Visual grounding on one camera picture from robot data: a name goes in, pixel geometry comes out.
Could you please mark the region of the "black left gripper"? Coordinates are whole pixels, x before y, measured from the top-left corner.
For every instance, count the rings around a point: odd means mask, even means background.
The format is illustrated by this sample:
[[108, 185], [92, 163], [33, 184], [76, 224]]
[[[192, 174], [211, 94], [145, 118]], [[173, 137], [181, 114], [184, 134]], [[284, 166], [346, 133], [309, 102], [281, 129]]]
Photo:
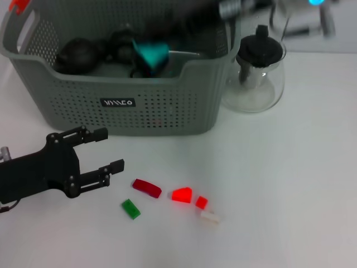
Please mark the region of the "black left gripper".
[[107, 128], [90, 131], [86, 126], [46, 137], [40, 151], [1, 163], [1, 203], [7, 204], [50, 190], [60, 190], [68, 198], [110, 186], [110, 177], [124, 170], [124, 160], [80, 174], [73, 149], [84, 143], [108, 139]]

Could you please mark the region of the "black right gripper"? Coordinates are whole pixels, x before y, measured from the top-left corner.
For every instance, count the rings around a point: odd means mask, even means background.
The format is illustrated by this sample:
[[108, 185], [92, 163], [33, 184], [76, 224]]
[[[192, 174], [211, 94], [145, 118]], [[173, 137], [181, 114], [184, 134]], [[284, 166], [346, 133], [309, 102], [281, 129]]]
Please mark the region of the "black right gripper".
[[172, 10], [165, 21], [148, 21], [139, 34], [139, 43], [173, 43], [174, 40], [200, 34], [221, 24], [219, 1], [202, 1]]

